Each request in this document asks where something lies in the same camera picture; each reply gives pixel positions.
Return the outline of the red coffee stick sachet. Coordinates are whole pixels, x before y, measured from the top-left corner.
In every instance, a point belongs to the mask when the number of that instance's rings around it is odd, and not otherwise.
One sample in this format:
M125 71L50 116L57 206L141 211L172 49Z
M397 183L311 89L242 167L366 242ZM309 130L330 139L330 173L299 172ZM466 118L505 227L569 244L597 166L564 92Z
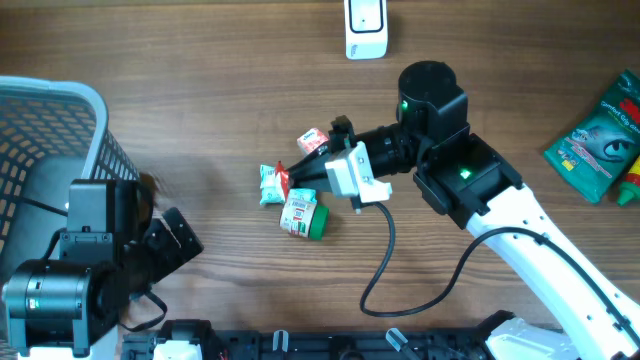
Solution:
M281 161L275 166L275 185L278 194L284 201L287 200L290 191L289 171L284 167Z

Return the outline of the red tissue pack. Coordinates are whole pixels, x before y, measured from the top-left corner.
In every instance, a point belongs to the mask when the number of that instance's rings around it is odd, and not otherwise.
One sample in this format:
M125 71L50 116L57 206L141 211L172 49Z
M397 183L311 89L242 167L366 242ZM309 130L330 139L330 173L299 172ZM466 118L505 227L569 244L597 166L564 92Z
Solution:
M297 139L297 145L304 155L308 155L329 141L318 128L311 128Z

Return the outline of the mint green wipes packet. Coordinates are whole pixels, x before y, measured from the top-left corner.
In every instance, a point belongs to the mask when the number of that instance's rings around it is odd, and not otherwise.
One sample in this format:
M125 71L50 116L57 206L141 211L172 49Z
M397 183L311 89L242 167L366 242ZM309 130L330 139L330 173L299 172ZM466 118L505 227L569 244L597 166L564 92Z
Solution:
M304 200L313 204L317 203L316 191L313 189L291 188L288 194L285 194L284 187L276 176L276 168L273 166L261 164L260 177L261 199L259 204L261 206L284 204L289 196L296 200Z

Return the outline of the jar with green lid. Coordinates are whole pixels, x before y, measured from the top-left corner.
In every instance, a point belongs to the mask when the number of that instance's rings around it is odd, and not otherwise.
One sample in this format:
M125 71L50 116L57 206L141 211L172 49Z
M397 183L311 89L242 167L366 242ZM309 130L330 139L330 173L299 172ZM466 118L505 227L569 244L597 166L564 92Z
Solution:
M289 198L285 203L279 226L293 236L320 241L329 220L329 209L313 202Z

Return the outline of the green gloves packet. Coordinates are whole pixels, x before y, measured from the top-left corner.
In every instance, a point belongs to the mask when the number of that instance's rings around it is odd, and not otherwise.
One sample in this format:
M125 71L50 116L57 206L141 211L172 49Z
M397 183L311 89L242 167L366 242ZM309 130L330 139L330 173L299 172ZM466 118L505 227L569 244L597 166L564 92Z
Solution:
M639 155L639 77L622 72L544 158L586 200L599 202Z

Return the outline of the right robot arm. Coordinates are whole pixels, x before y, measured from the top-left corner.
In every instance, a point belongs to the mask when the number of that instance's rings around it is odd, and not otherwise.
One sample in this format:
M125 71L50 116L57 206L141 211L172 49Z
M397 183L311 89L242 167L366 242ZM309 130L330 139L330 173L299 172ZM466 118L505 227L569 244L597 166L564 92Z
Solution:
M329 139L288 170L295 187L383 207L386 177L411 173L423 199L499 255L542 301L559 331L509 312L477 334L493 359L635 359L639 306L614 286L547 216L521 175L473 134L468 99L454 71L437 61L399 76L394 124L356 133L333 121Z

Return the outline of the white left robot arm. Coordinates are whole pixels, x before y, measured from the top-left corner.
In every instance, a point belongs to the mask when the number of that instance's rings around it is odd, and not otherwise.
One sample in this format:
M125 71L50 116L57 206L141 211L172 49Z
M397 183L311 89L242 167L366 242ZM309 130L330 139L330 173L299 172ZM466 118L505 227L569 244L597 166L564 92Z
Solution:
M9 345L22 357L62 348L86 358L120 324L131 300L165 303L153 285L199 255L203 245L177 208L142 217L153 195L135 180L77 179L67 224L49 251L19 265L3 287Z

